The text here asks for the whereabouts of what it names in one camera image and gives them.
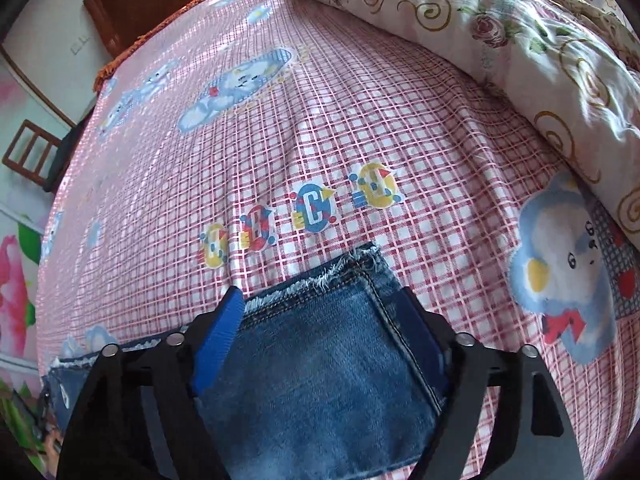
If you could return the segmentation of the blue denim jeans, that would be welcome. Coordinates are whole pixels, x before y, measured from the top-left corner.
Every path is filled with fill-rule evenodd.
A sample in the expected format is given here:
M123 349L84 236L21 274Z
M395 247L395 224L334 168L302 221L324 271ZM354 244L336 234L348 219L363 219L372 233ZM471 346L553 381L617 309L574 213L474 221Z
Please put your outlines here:
M243 296L227 359L200 396L195 318L55 365L58 478L369 479L416 462L446 399L401 335L400 290L365 244Z

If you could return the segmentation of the pink plaid cartoon bed sheet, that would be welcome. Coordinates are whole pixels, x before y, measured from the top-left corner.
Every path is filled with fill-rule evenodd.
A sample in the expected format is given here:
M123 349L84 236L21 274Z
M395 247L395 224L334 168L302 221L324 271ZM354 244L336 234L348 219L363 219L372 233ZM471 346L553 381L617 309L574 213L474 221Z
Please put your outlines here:
M639 420L639 239L512 104L317 0L206 0L116 70L55 196L43 379L365 244L468 351L544 361L512 478L600 476Z

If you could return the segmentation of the floral sliding wardrobe door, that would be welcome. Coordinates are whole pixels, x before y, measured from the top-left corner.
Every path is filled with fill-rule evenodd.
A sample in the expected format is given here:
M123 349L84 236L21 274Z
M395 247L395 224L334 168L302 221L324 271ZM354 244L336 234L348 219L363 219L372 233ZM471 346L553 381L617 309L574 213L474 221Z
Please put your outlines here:
M54 133L61 124L18 81L8 62L1 62L1 154L25 119ZM52 195L1 166L1 419L27 459L43 476L47 455L12 399L27 402L41 391L37 352L38 266Z

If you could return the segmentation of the brown wooden chair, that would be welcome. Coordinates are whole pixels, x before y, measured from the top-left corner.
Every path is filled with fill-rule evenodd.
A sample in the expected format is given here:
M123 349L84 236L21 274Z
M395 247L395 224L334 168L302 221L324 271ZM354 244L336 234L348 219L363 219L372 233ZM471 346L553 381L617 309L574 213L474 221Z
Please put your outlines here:
M43 187L62 140L25 119L2 156L2 164L19 176Z

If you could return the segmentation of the orange fringed blanket edge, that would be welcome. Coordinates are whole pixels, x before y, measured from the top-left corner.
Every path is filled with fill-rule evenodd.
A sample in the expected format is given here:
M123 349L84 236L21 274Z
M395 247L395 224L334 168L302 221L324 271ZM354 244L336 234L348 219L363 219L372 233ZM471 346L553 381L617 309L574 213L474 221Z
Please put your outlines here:
M111 79L123 62L126 61L127 58L130 58L131 55L134 54L137 50L139 50L144 44L146 44L151 38L155 35L159 34L163 29L168 27L171 23L173 23L177 18L180 18L182 14L190 11L194 8L194 6L198 6L199 4L205 2L206 0L193 0L183 6L181 9L177 10L168 18L165 18L160 24L156 25L149 32L146 32L144 35L139 36L134 43L119 53L119 55L114 58L113 61L105 64L96 74L96 79L93 81L92 90L96 93L99 93L104 85L105 81Z

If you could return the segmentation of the floral cream quilt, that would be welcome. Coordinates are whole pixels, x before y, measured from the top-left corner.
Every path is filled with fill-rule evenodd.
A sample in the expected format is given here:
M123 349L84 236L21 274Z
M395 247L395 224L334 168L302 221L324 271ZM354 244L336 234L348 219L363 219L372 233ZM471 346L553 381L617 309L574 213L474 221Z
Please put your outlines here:
M420 44L506 98L639 238L639 46L576 0L317 0Z

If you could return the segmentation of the white wall socket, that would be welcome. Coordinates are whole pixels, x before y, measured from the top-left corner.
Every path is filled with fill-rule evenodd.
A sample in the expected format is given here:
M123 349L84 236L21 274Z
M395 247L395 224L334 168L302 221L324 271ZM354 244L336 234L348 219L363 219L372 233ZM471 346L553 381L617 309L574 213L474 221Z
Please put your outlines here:
M78 36L71 44L70 44L70 52L72 55L78 55L78 53L88 44L91 40L90 36Z

